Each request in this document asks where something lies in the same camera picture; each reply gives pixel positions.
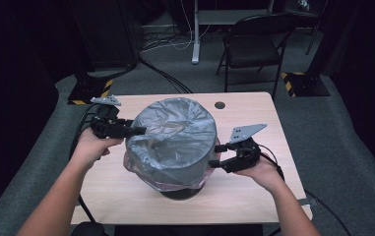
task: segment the desk leg foot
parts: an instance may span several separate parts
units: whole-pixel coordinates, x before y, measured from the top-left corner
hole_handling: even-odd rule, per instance
[[[199,64],[199,54],[200,54],[200,44],[194,43],[193,58],[191,60],[191,63],[193,63],[193,65]]]

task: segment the chair seat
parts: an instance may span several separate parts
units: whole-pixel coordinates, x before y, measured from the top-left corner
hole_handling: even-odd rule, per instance
[[[231,68],[271,66],[278,65],[281,61],[281,56],[270,38],[259,35],[232,38],[227,57]]]

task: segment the wooden table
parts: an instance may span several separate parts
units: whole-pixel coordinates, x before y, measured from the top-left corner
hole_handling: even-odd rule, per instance
[[[267,123],[253,136],[276,155],[287,185],[298,199],[306,196],[294,165],[271,96],[265,92],[197,93],[117,96],[119,118],[134,119],[151,103],[169,97],[187,97],[201,103],[215,118],[220,142],[229,141],[234,127]],[[222,101],[225,109],[215,108]],[[145,184],[123,167],[124,145],[97,161],[85,179],[82,196],[95,220],[103,224],[228,224],[279,222],[271,195],[252,179],[216,169],[195,197],[174,201]],[[224,152],[221,159],[235,156]],[[304,211],[312,218],[309,206]],[[76,206],[72,224],[88,221]]]

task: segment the table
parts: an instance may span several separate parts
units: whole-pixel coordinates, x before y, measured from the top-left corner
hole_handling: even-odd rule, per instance
[[[187,97],[201,103],[215,118],[218,137],[228,142],[234,127],[267,123],[253,136],[255,142],[276,155],[287,185],[298,199],[306,196],[288,148],[277,111],[266,92],[158,94],[117,96],[119,118],[134,119],[151,103],[170,97]],[[224,109],[215,103],[225,103]],[[145,184],[123,167],[124,145],[94,164],[85,179],[82,196],[95,220],[103,224],[228,224],[278,222],[271,195],[252,179],[216,169],[195,197],[174,201]],[[230,150],[221,159],[235,156]],[[309,206],[304,211],[312,218]],[[72,224],[88,221],[76,206]]]
[[[194,1],[194,47],[191,62],[199,64],[200,37],[199,25],[234,25],[241,19],[256,15],[267,15],[273,12],[275,0],[270,0],[267,10],[208,10],[199,11],[198,0]]]

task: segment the chair backrest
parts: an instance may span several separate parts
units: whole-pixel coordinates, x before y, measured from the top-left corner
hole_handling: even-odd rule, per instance
[[[288,14],[270,14],[247,17],[238,21],[229,35],[290,34],[296,28],[296,20]]]

